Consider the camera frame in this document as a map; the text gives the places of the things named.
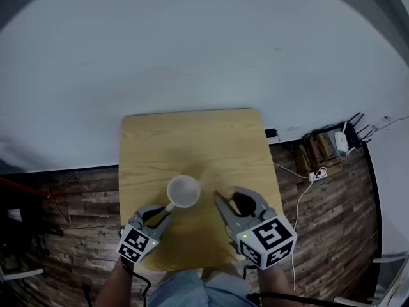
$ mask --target light wood tabletop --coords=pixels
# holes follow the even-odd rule
[[[261,118],[256,110],[230,109],[131,116],[120,139],[121,223],[147,205],[167,205],[167,183],[190,175],[201,197],[175,208],[157,248],[136,271],[172,271],[243,259],[228,245],[213,193],[233,185],[255,190],[277,213],[281,197]]]

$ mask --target dark wood flooring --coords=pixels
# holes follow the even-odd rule
[[[271,148],[274,162],[295,171],[293,156],[285,149]],[[306,297],[332,299],[337,295],[357,299],[376,284],[371,261],[377,251],[376,208],[369,170],[363,152],[352,153],[343,170],[313,184],[302,198],[294,254],[297,292]],[[275,167],[284,213],[293,224],[297,199],[308,180]],[[44,275],[26,280],[26,288],[11,281],[11,299],[18,306],[87,306],[84,287],[95,300],[118,259],[120,208],[118,168],[59,173],[23,174],[8,177],[33,188],[59,192],[56,206],[44,199],[44,218],[64,231],[63,237],[45,235],[50,256],[39,256],[33,245],[24,267],[40,266]],[[292,283],[291,259],[283,265]],[[237,264],[243,271],[243,262]],[[144,274],[153,286],[161,273]],[[258,289],[256,273],[247,271],[247,281]],[[132,305],[141,305],[145,284],[134,279]]]

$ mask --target white mug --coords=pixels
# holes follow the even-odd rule
[[[188,175],[179,175],[170,180],[166,193],[171,202],[166,206],[166,212],[171,212],[175,207],[189,208],[199,200],[200,185]]]

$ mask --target power strip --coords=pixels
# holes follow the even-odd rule
[[[327,176],[328,176],[328,173],[325,167],[320,168],[318,171],[312,171],[310,174],[308,174],[310,182],[321,180],[322,178],[327,177]]]

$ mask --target person's arm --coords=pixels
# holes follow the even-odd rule
[[[132,275],[123,268],[120,257],[98,294],[95,307],[129,307],[131,285]]]
[[[258,283],[261,293],[277,292],[279,294],[297,295],[288,283],[279,264],[264,271],[258,269]],[[263,307],[302,307],[302,304],[296,301],[275,298],[262,298],[261,304]]]

